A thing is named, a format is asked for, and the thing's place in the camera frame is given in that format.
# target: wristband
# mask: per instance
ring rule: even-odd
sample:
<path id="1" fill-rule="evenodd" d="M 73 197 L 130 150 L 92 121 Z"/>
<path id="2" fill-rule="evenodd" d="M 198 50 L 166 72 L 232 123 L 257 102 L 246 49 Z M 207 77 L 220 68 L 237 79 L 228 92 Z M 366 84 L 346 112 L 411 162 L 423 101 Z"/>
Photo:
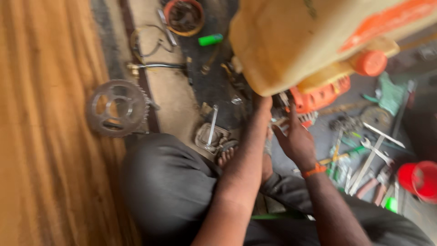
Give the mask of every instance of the wristband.
<path id="1" fill-rule="evenodd" d="M 302 173 L 302 177 L 304 179 L 306 179 L 306 178 L 310 177 L 311 175 L 313 175 L 315 173 L 324 172 L 324 171 L 326 171 L 326 167 L 325 166 L 321 166 L 321 165 L 319 165 L 318 162 L 316 162 L 316 167 L 313 170 L 310 170 L 308 172 L 303 172 Z"/>

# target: hand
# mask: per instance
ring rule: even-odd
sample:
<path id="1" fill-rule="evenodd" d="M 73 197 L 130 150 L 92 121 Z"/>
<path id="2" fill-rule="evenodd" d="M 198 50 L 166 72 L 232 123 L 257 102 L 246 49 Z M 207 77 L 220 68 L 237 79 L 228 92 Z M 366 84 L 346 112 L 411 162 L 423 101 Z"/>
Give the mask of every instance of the hand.
<path id="1" fill-rule="evenodd" d="M 268 97 L 262 97 L 258 95 L 257 93 L 252 94 L 252 106 L 253 111 L 263 111 L 268 112 L 271 116 L 270 110 L 273 105 L 273 99 L 271 96 Z"/>
<path id="2" fill-rule="evenodd" d="M 296 163 L 301 172 L 313 170 L 316 167 L 314 139 L 297 118 L 294 102 L 290 103 L 288 117 L 289 120 L 286 122 L 289 125 L 287 136 L 282 133 L 278 126 L 273 126 L 277 140 L 284 153 Z"/>

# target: person's arm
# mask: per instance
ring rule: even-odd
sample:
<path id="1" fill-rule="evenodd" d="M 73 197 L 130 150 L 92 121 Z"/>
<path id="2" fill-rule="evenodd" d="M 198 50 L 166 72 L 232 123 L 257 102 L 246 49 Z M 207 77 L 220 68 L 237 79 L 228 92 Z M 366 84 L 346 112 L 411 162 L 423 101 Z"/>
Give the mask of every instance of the person's arm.
<path id="1" fill-rule="evenodd" d="M 316 166 L 316 150 L 312 135 L 300 124 L 294 103 L 289 113 L 288 136 L 278 127 L 273 131 L 284 153 L 301 172 Z M 350 211 L 348 205 L 324 172 L 305 179 L 316 219 L 317 234 L 323 246 L 371 246 L 370 239 Z"/>
<path id="2" fill-rule="evenodd" d="M 242 245 L 261 184 L 271 97 L 259 99 L 246 134 L 217 183 L 208 214 L 192 246 Z"/>

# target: cable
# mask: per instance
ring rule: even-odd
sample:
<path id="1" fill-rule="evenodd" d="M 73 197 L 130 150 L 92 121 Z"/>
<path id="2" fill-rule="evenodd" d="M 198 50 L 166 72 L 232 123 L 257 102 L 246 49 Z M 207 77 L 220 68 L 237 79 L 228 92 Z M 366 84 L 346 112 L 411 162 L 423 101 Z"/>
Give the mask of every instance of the cable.
<path id="1" fill-rule="evenodd" d="M 132 32 L 132 34 L 131 34 L 131 39 L 130 39 L 131 49 L 132 49 L 134 55 L 136 56 L 136 58 L 137 58 L 137 59 L 138 59 L 142 64 L 145 64 L 144 61 L 143 61 L 143 57 L 149 57 L 149 56 L 152 56 L 153 54 L 155 54 L 155 53 L 159 50 L 160 47 L 162 47 L 165 51 L 170 52 L 170 53 L 173 53 L 173 51 L 174 51 L 174 47 L 173 47 L 171 44 L 170 44 L 170 47 L 171 47 L 171 48 L 168 49 L 168 48 L 166 48 L 166 47 L 163 45 L 164 40 L 162 40 L 162 39 L 158 39 L 158 41 L 156 42 L 156 46 L 152 49 L 152 51 L 151 51 L 150 53 L 148 53 L 148 54 L 142 55 L 142 54 L 139 52 L 139 34 L 140 34 L 142 31 L 144 31 L 144 30 L 146 30 L 147 28 L 150 28 L 150 27 L 158 28 L 158 29 L 159 29 L 159 30 L 160 30 L 164 35 L 166 35 L 165 31 L 164 31 L 162 28 L 160 28 L 159 26 L 157 26 L 157 25 L 144 25 L 144 26 L 141 26 L 141 27 L 139 27 L 139 28 L 136 28 L 136 29 Z"/>

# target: green cloth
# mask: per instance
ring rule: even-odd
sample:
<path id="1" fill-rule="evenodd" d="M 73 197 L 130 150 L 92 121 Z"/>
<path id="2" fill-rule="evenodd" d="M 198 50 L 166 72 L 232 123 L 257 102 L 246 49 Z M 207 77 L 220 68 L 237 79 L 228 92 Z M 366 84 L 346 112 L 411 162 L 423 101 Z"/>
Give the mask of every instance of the green cloth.
<path id="1" fill-rule="evenodd" d="M 379 76 L 378 81 L 382 91 L 379 106 L 395 116 L 403 103 L 404 95 L 407 91 L 407 85 L 393 84 L 386 72 L 383 72 Z"/>

